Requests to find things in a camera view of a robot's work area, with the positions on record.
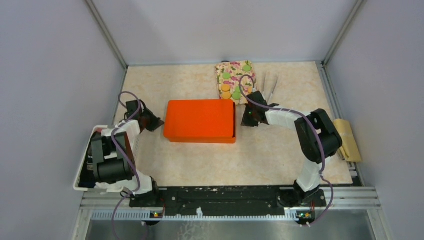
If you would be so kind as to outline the metal tongs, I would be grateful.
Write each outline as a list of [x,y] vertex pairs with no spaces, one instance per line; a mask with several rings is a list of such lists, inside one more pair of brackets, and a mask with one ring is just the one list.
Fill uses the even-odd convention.
[[279,76],[276,73],[267,71],[262,81],[262,95],[264,99],[269,103],[275,92],[279,81]]

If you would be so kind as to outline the floral tray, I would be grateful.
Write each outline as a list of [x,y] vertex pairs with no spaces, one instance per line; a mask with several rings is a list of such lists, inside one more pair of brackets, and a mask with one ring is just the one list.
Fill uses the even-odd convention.
[[[244,65],[250,65],[251,71],[245,72],[243,71]],[[252,87],[252,93],[257,89],[257,80],[256,73],[253,68],[253,63],[250,60],[242,60],[242,61],[230,61],[230,62],[220,62],[214,66],[215,77],[217,81],[217,89],[218,89],[218,97],[221,100],[221,94],[223,93],[221,90],[221,85],[228,84],[231,85],[231,94],[233,94],[235,87],[240,86],[241,89],[241,99],[240,100],[232,100],[236,105],[244,105],[247,104],[245,96],[249,95],[248,87]],[[230,73],[230,79],[223,79],[222,74],[224,72]]]

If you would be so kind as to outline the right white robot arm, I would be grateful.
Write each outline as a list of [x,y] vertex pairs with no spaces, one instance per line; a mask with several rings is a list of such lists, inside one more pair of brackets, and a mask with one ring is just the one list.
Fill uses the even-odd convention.
[[343,145],[338,130],[321,108],[303,113],[278,104],[268,105],[259,91],[247,95],[246,100],[241,122],[243,126],[266,124],[296,132],[305,162],[293,184],[293,200],[299,206],[307,206],[319,190],[326,160]]

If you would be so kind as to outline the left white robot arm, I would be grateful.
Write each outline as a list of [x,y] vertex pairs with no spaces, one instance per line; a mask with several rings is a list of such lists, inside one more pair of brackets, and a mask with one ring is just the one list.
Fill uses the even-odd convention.
[[113,127],[98,125],[87,149],[88,167],[93,173],[94,188],[125,192],[149,207],[160,202],[156,181],[136,168],[136,146],[140,134],[153,132],[164,125],[141,100],[126,102],[125,119]]

